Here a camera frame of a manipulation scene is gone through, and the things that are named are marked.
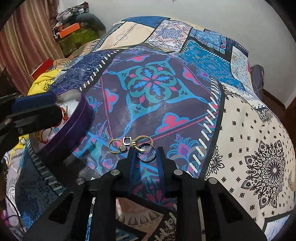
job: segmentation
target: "silver rivet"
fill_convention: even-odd
[[[76,179],[76,184],[81,185],[84,183],[84,178],[80,177]]]
[[[216,178],[213,178],[213,177],[210,177],[209,178],[209,183],[210,184],[216,184],[217,183],[217,179]]]
[[[22,135],[22,134],[24,133],[24,131],[23,131],[22,128],[17,129],[17,131],[18,131],[18,133],[19,133],[20,135]]]
[[[114,169],[111,171],[111,175],[113,175],[113,176],[117,176],[119,173],[120,173],[120,171],[117,169]]]
[[[12,121],[11,118],[7,118],[7,119],[5,120],[5,125],[8,125],[11,121]]]
[[[174,170],[174,174],[177,176],[180,176],[183,174],[183,171],[181,169],[176,169],[176,170]]]

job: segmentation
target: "black cable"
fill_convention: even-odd
[[[6,219],[4,219],[3,222],[7,221],[7,220],[10,219],[11,217],[18,217],[18,215],[10,215],[10,216],[8,216]]]
[[[13,204],[13,202],[9,199],[9,197],[7,196],[7,194],[5,194],[5,197],[8,199],[8,201],[10,202],[10,204],[13,206],[13,208],[15,209],[16,213],[17,213],[17,217],[18,217],[18,220],[19,220],[19,223],[20,223],[20,227],[22,228],[22,231],[23,231],[23,234],[25,234],[25,231],[24,231],[24,228],[22,227],[22,222],[20,221],[20,216],[18,215],[18,211],[17,211],[17,208],[15,207],[15,205]]]

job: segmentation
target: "patchwork tablecloth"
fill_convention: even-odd
[[[217,178],[271,240],[294,208],[295,154],[282,123],[254,94],[247,59],[233,39],[180,20],[116,23],[49,88],[81,89],[94,120],[59,177],[28,142],[15,187],[26,227],[67,180],[98,178],[127,156],[108,151],[111,139],[144,134],[192,177]],[[155,162],[139,162],[133,173],[131,197],[117,199],[116,237],[174,240],[176,200],[163,196]]]

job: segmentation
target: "wall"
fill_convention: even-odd
[[[60,0],[64,10],[79,0]],[[249,53],[250,65],[265,70],[264,88],[287,107],[296,95],[296,43],[283,21],[264,0],[88,0],[106,26],[131,16],[167,16],[235,39]]]

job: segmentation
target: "striped curtain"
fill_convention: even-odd
[[[59,0],[25,0],[0,32],[0,68],[7,66],[16,88],[27,94],[30,74],[44,61],[63,58],[54,41],[51,24]]]

